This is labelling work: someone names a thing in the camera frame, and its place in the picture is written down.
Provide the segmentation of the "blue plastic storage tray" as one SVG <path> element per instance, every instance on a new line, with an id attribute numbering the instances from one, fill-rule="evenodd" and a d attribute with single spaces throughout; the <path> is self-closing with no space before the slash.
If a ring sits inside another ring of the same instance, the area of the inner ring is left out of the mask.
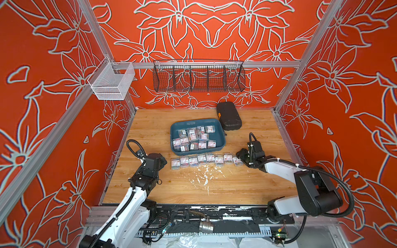
<path id="1" fill-rule="evenodd" d="M 214 125 L 215 133 L 206 133 L 205 126 Z M 201 141 L 216 141 L 217 147 L 199 149 Z M 220 122 L 217 119 L 197 119 L 176 122 L 170 127 L 171 150 L 177 156 L 213 153 L 220 151 L 226 145 L 226 138 Z"/>

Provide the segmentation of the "removed paper clip box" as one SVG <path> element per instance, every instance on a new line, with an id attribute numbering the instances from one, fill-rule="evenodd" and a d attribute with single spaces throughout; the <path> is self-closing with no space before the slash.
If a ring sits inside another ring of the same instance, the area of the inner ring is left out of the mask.
<path id="1" fill-rule="evenodd" d="M 206 160 L 208 164 L 215 163 L 215 155 L 210 153 L 206 154 Z"/>
<path id="2" fill-rule="evenodd" d="M 180 157 L 180 168 L 188 168 L 190 166 L 189 157 Z"/>
<path id="3" fill-rule="evenodd" d="M 224 164 L 233 164 L 233 155 L 231 153 L 223 154 Z"/>
<path id="4" fill-rule="evenodd" d="M 207 159 L 205 154 L 201 154 L 197 156 L 198 163 L 199 165 L 206 165 L 207 164 Z"/>
<path id="5" fill-rule="evenodd" d="M 241 161 L 241 159 L 238 158 L 238 157 L 233 157 L 233 163 L 234 163 L 235 166 L 242 166 L 242 165 L 244 165 L 244 163 L 243 163 L 243 162 Z"/>
<path id="6" fill-rule="evenodd" d="M 189 157 L 189 166 L 190 167 L 197 167 L 198 166 L 197 156 L 190 156 Z"/>
<path id="7" fill-rule="evenodd" d="M 171 170 L 179 170 L 181 168 L 181 161 L 179 158 L 172 158 Z"/>

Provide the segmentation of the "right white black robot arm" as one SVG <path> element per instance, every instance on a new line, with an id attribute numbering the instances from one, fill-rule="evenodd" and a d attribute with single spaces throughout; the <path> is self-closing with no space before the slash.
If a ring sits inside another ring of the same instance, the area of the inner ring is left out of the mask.
<path id="1" fill-rule="evenodd" d="M 342 218 L 354 210 L 354 196 L 340 178 L 319 166 L 307 167 L 267 156 L 252 132 L 249 133 L 247 148 L 237 152 L 236 157 L 249 168 L 276 175 L 296 185 L 296 196 L 279 197 L 268 202 L 266 217 L 272 223 L 278 223 L 291 214 Z"/>

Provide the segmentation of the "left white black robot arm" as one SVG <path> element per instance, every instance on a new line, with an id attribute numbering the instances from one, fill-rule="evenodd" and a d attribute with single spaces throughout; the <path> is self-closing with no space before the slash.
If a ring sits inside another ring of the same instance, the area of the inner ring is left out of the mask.
<path id="1" fill-rule="evenodd" d="M 141 161 L 128 179 L 130 187 L 116 210 L 93 235 L 85 235 L 80 248 L 127 248 L 137 233 L 164 233 L 171 222 L 170 214 L 158 213 L 157 203 L 148 196 L 160 184 L 159 172 L 167 161 L 162 154 L 147 154 L 135 139 L 126 142 L 129 151 Z"/>

